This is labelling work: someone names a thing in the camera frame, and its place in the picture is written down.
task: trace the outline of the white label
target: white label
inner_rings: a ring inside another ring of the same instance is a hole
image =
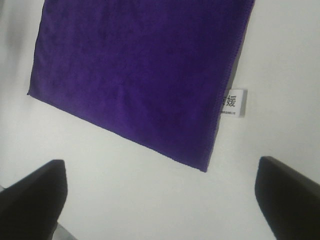
[[[245,92],[243,89],[230,89],[223,97],[222,111],[225,116],[239,118],[242,117],[245,107]]]

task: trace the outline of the white surface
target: white surface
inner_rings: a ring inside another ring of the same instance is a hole
[[[202,173],[26,93],[43,0],[0,5],[0,185],[64,159],[59,222],[79,240],[270,240],[255,199],[270,155],[320,183],[320,1],[256,1],[233,88]]]

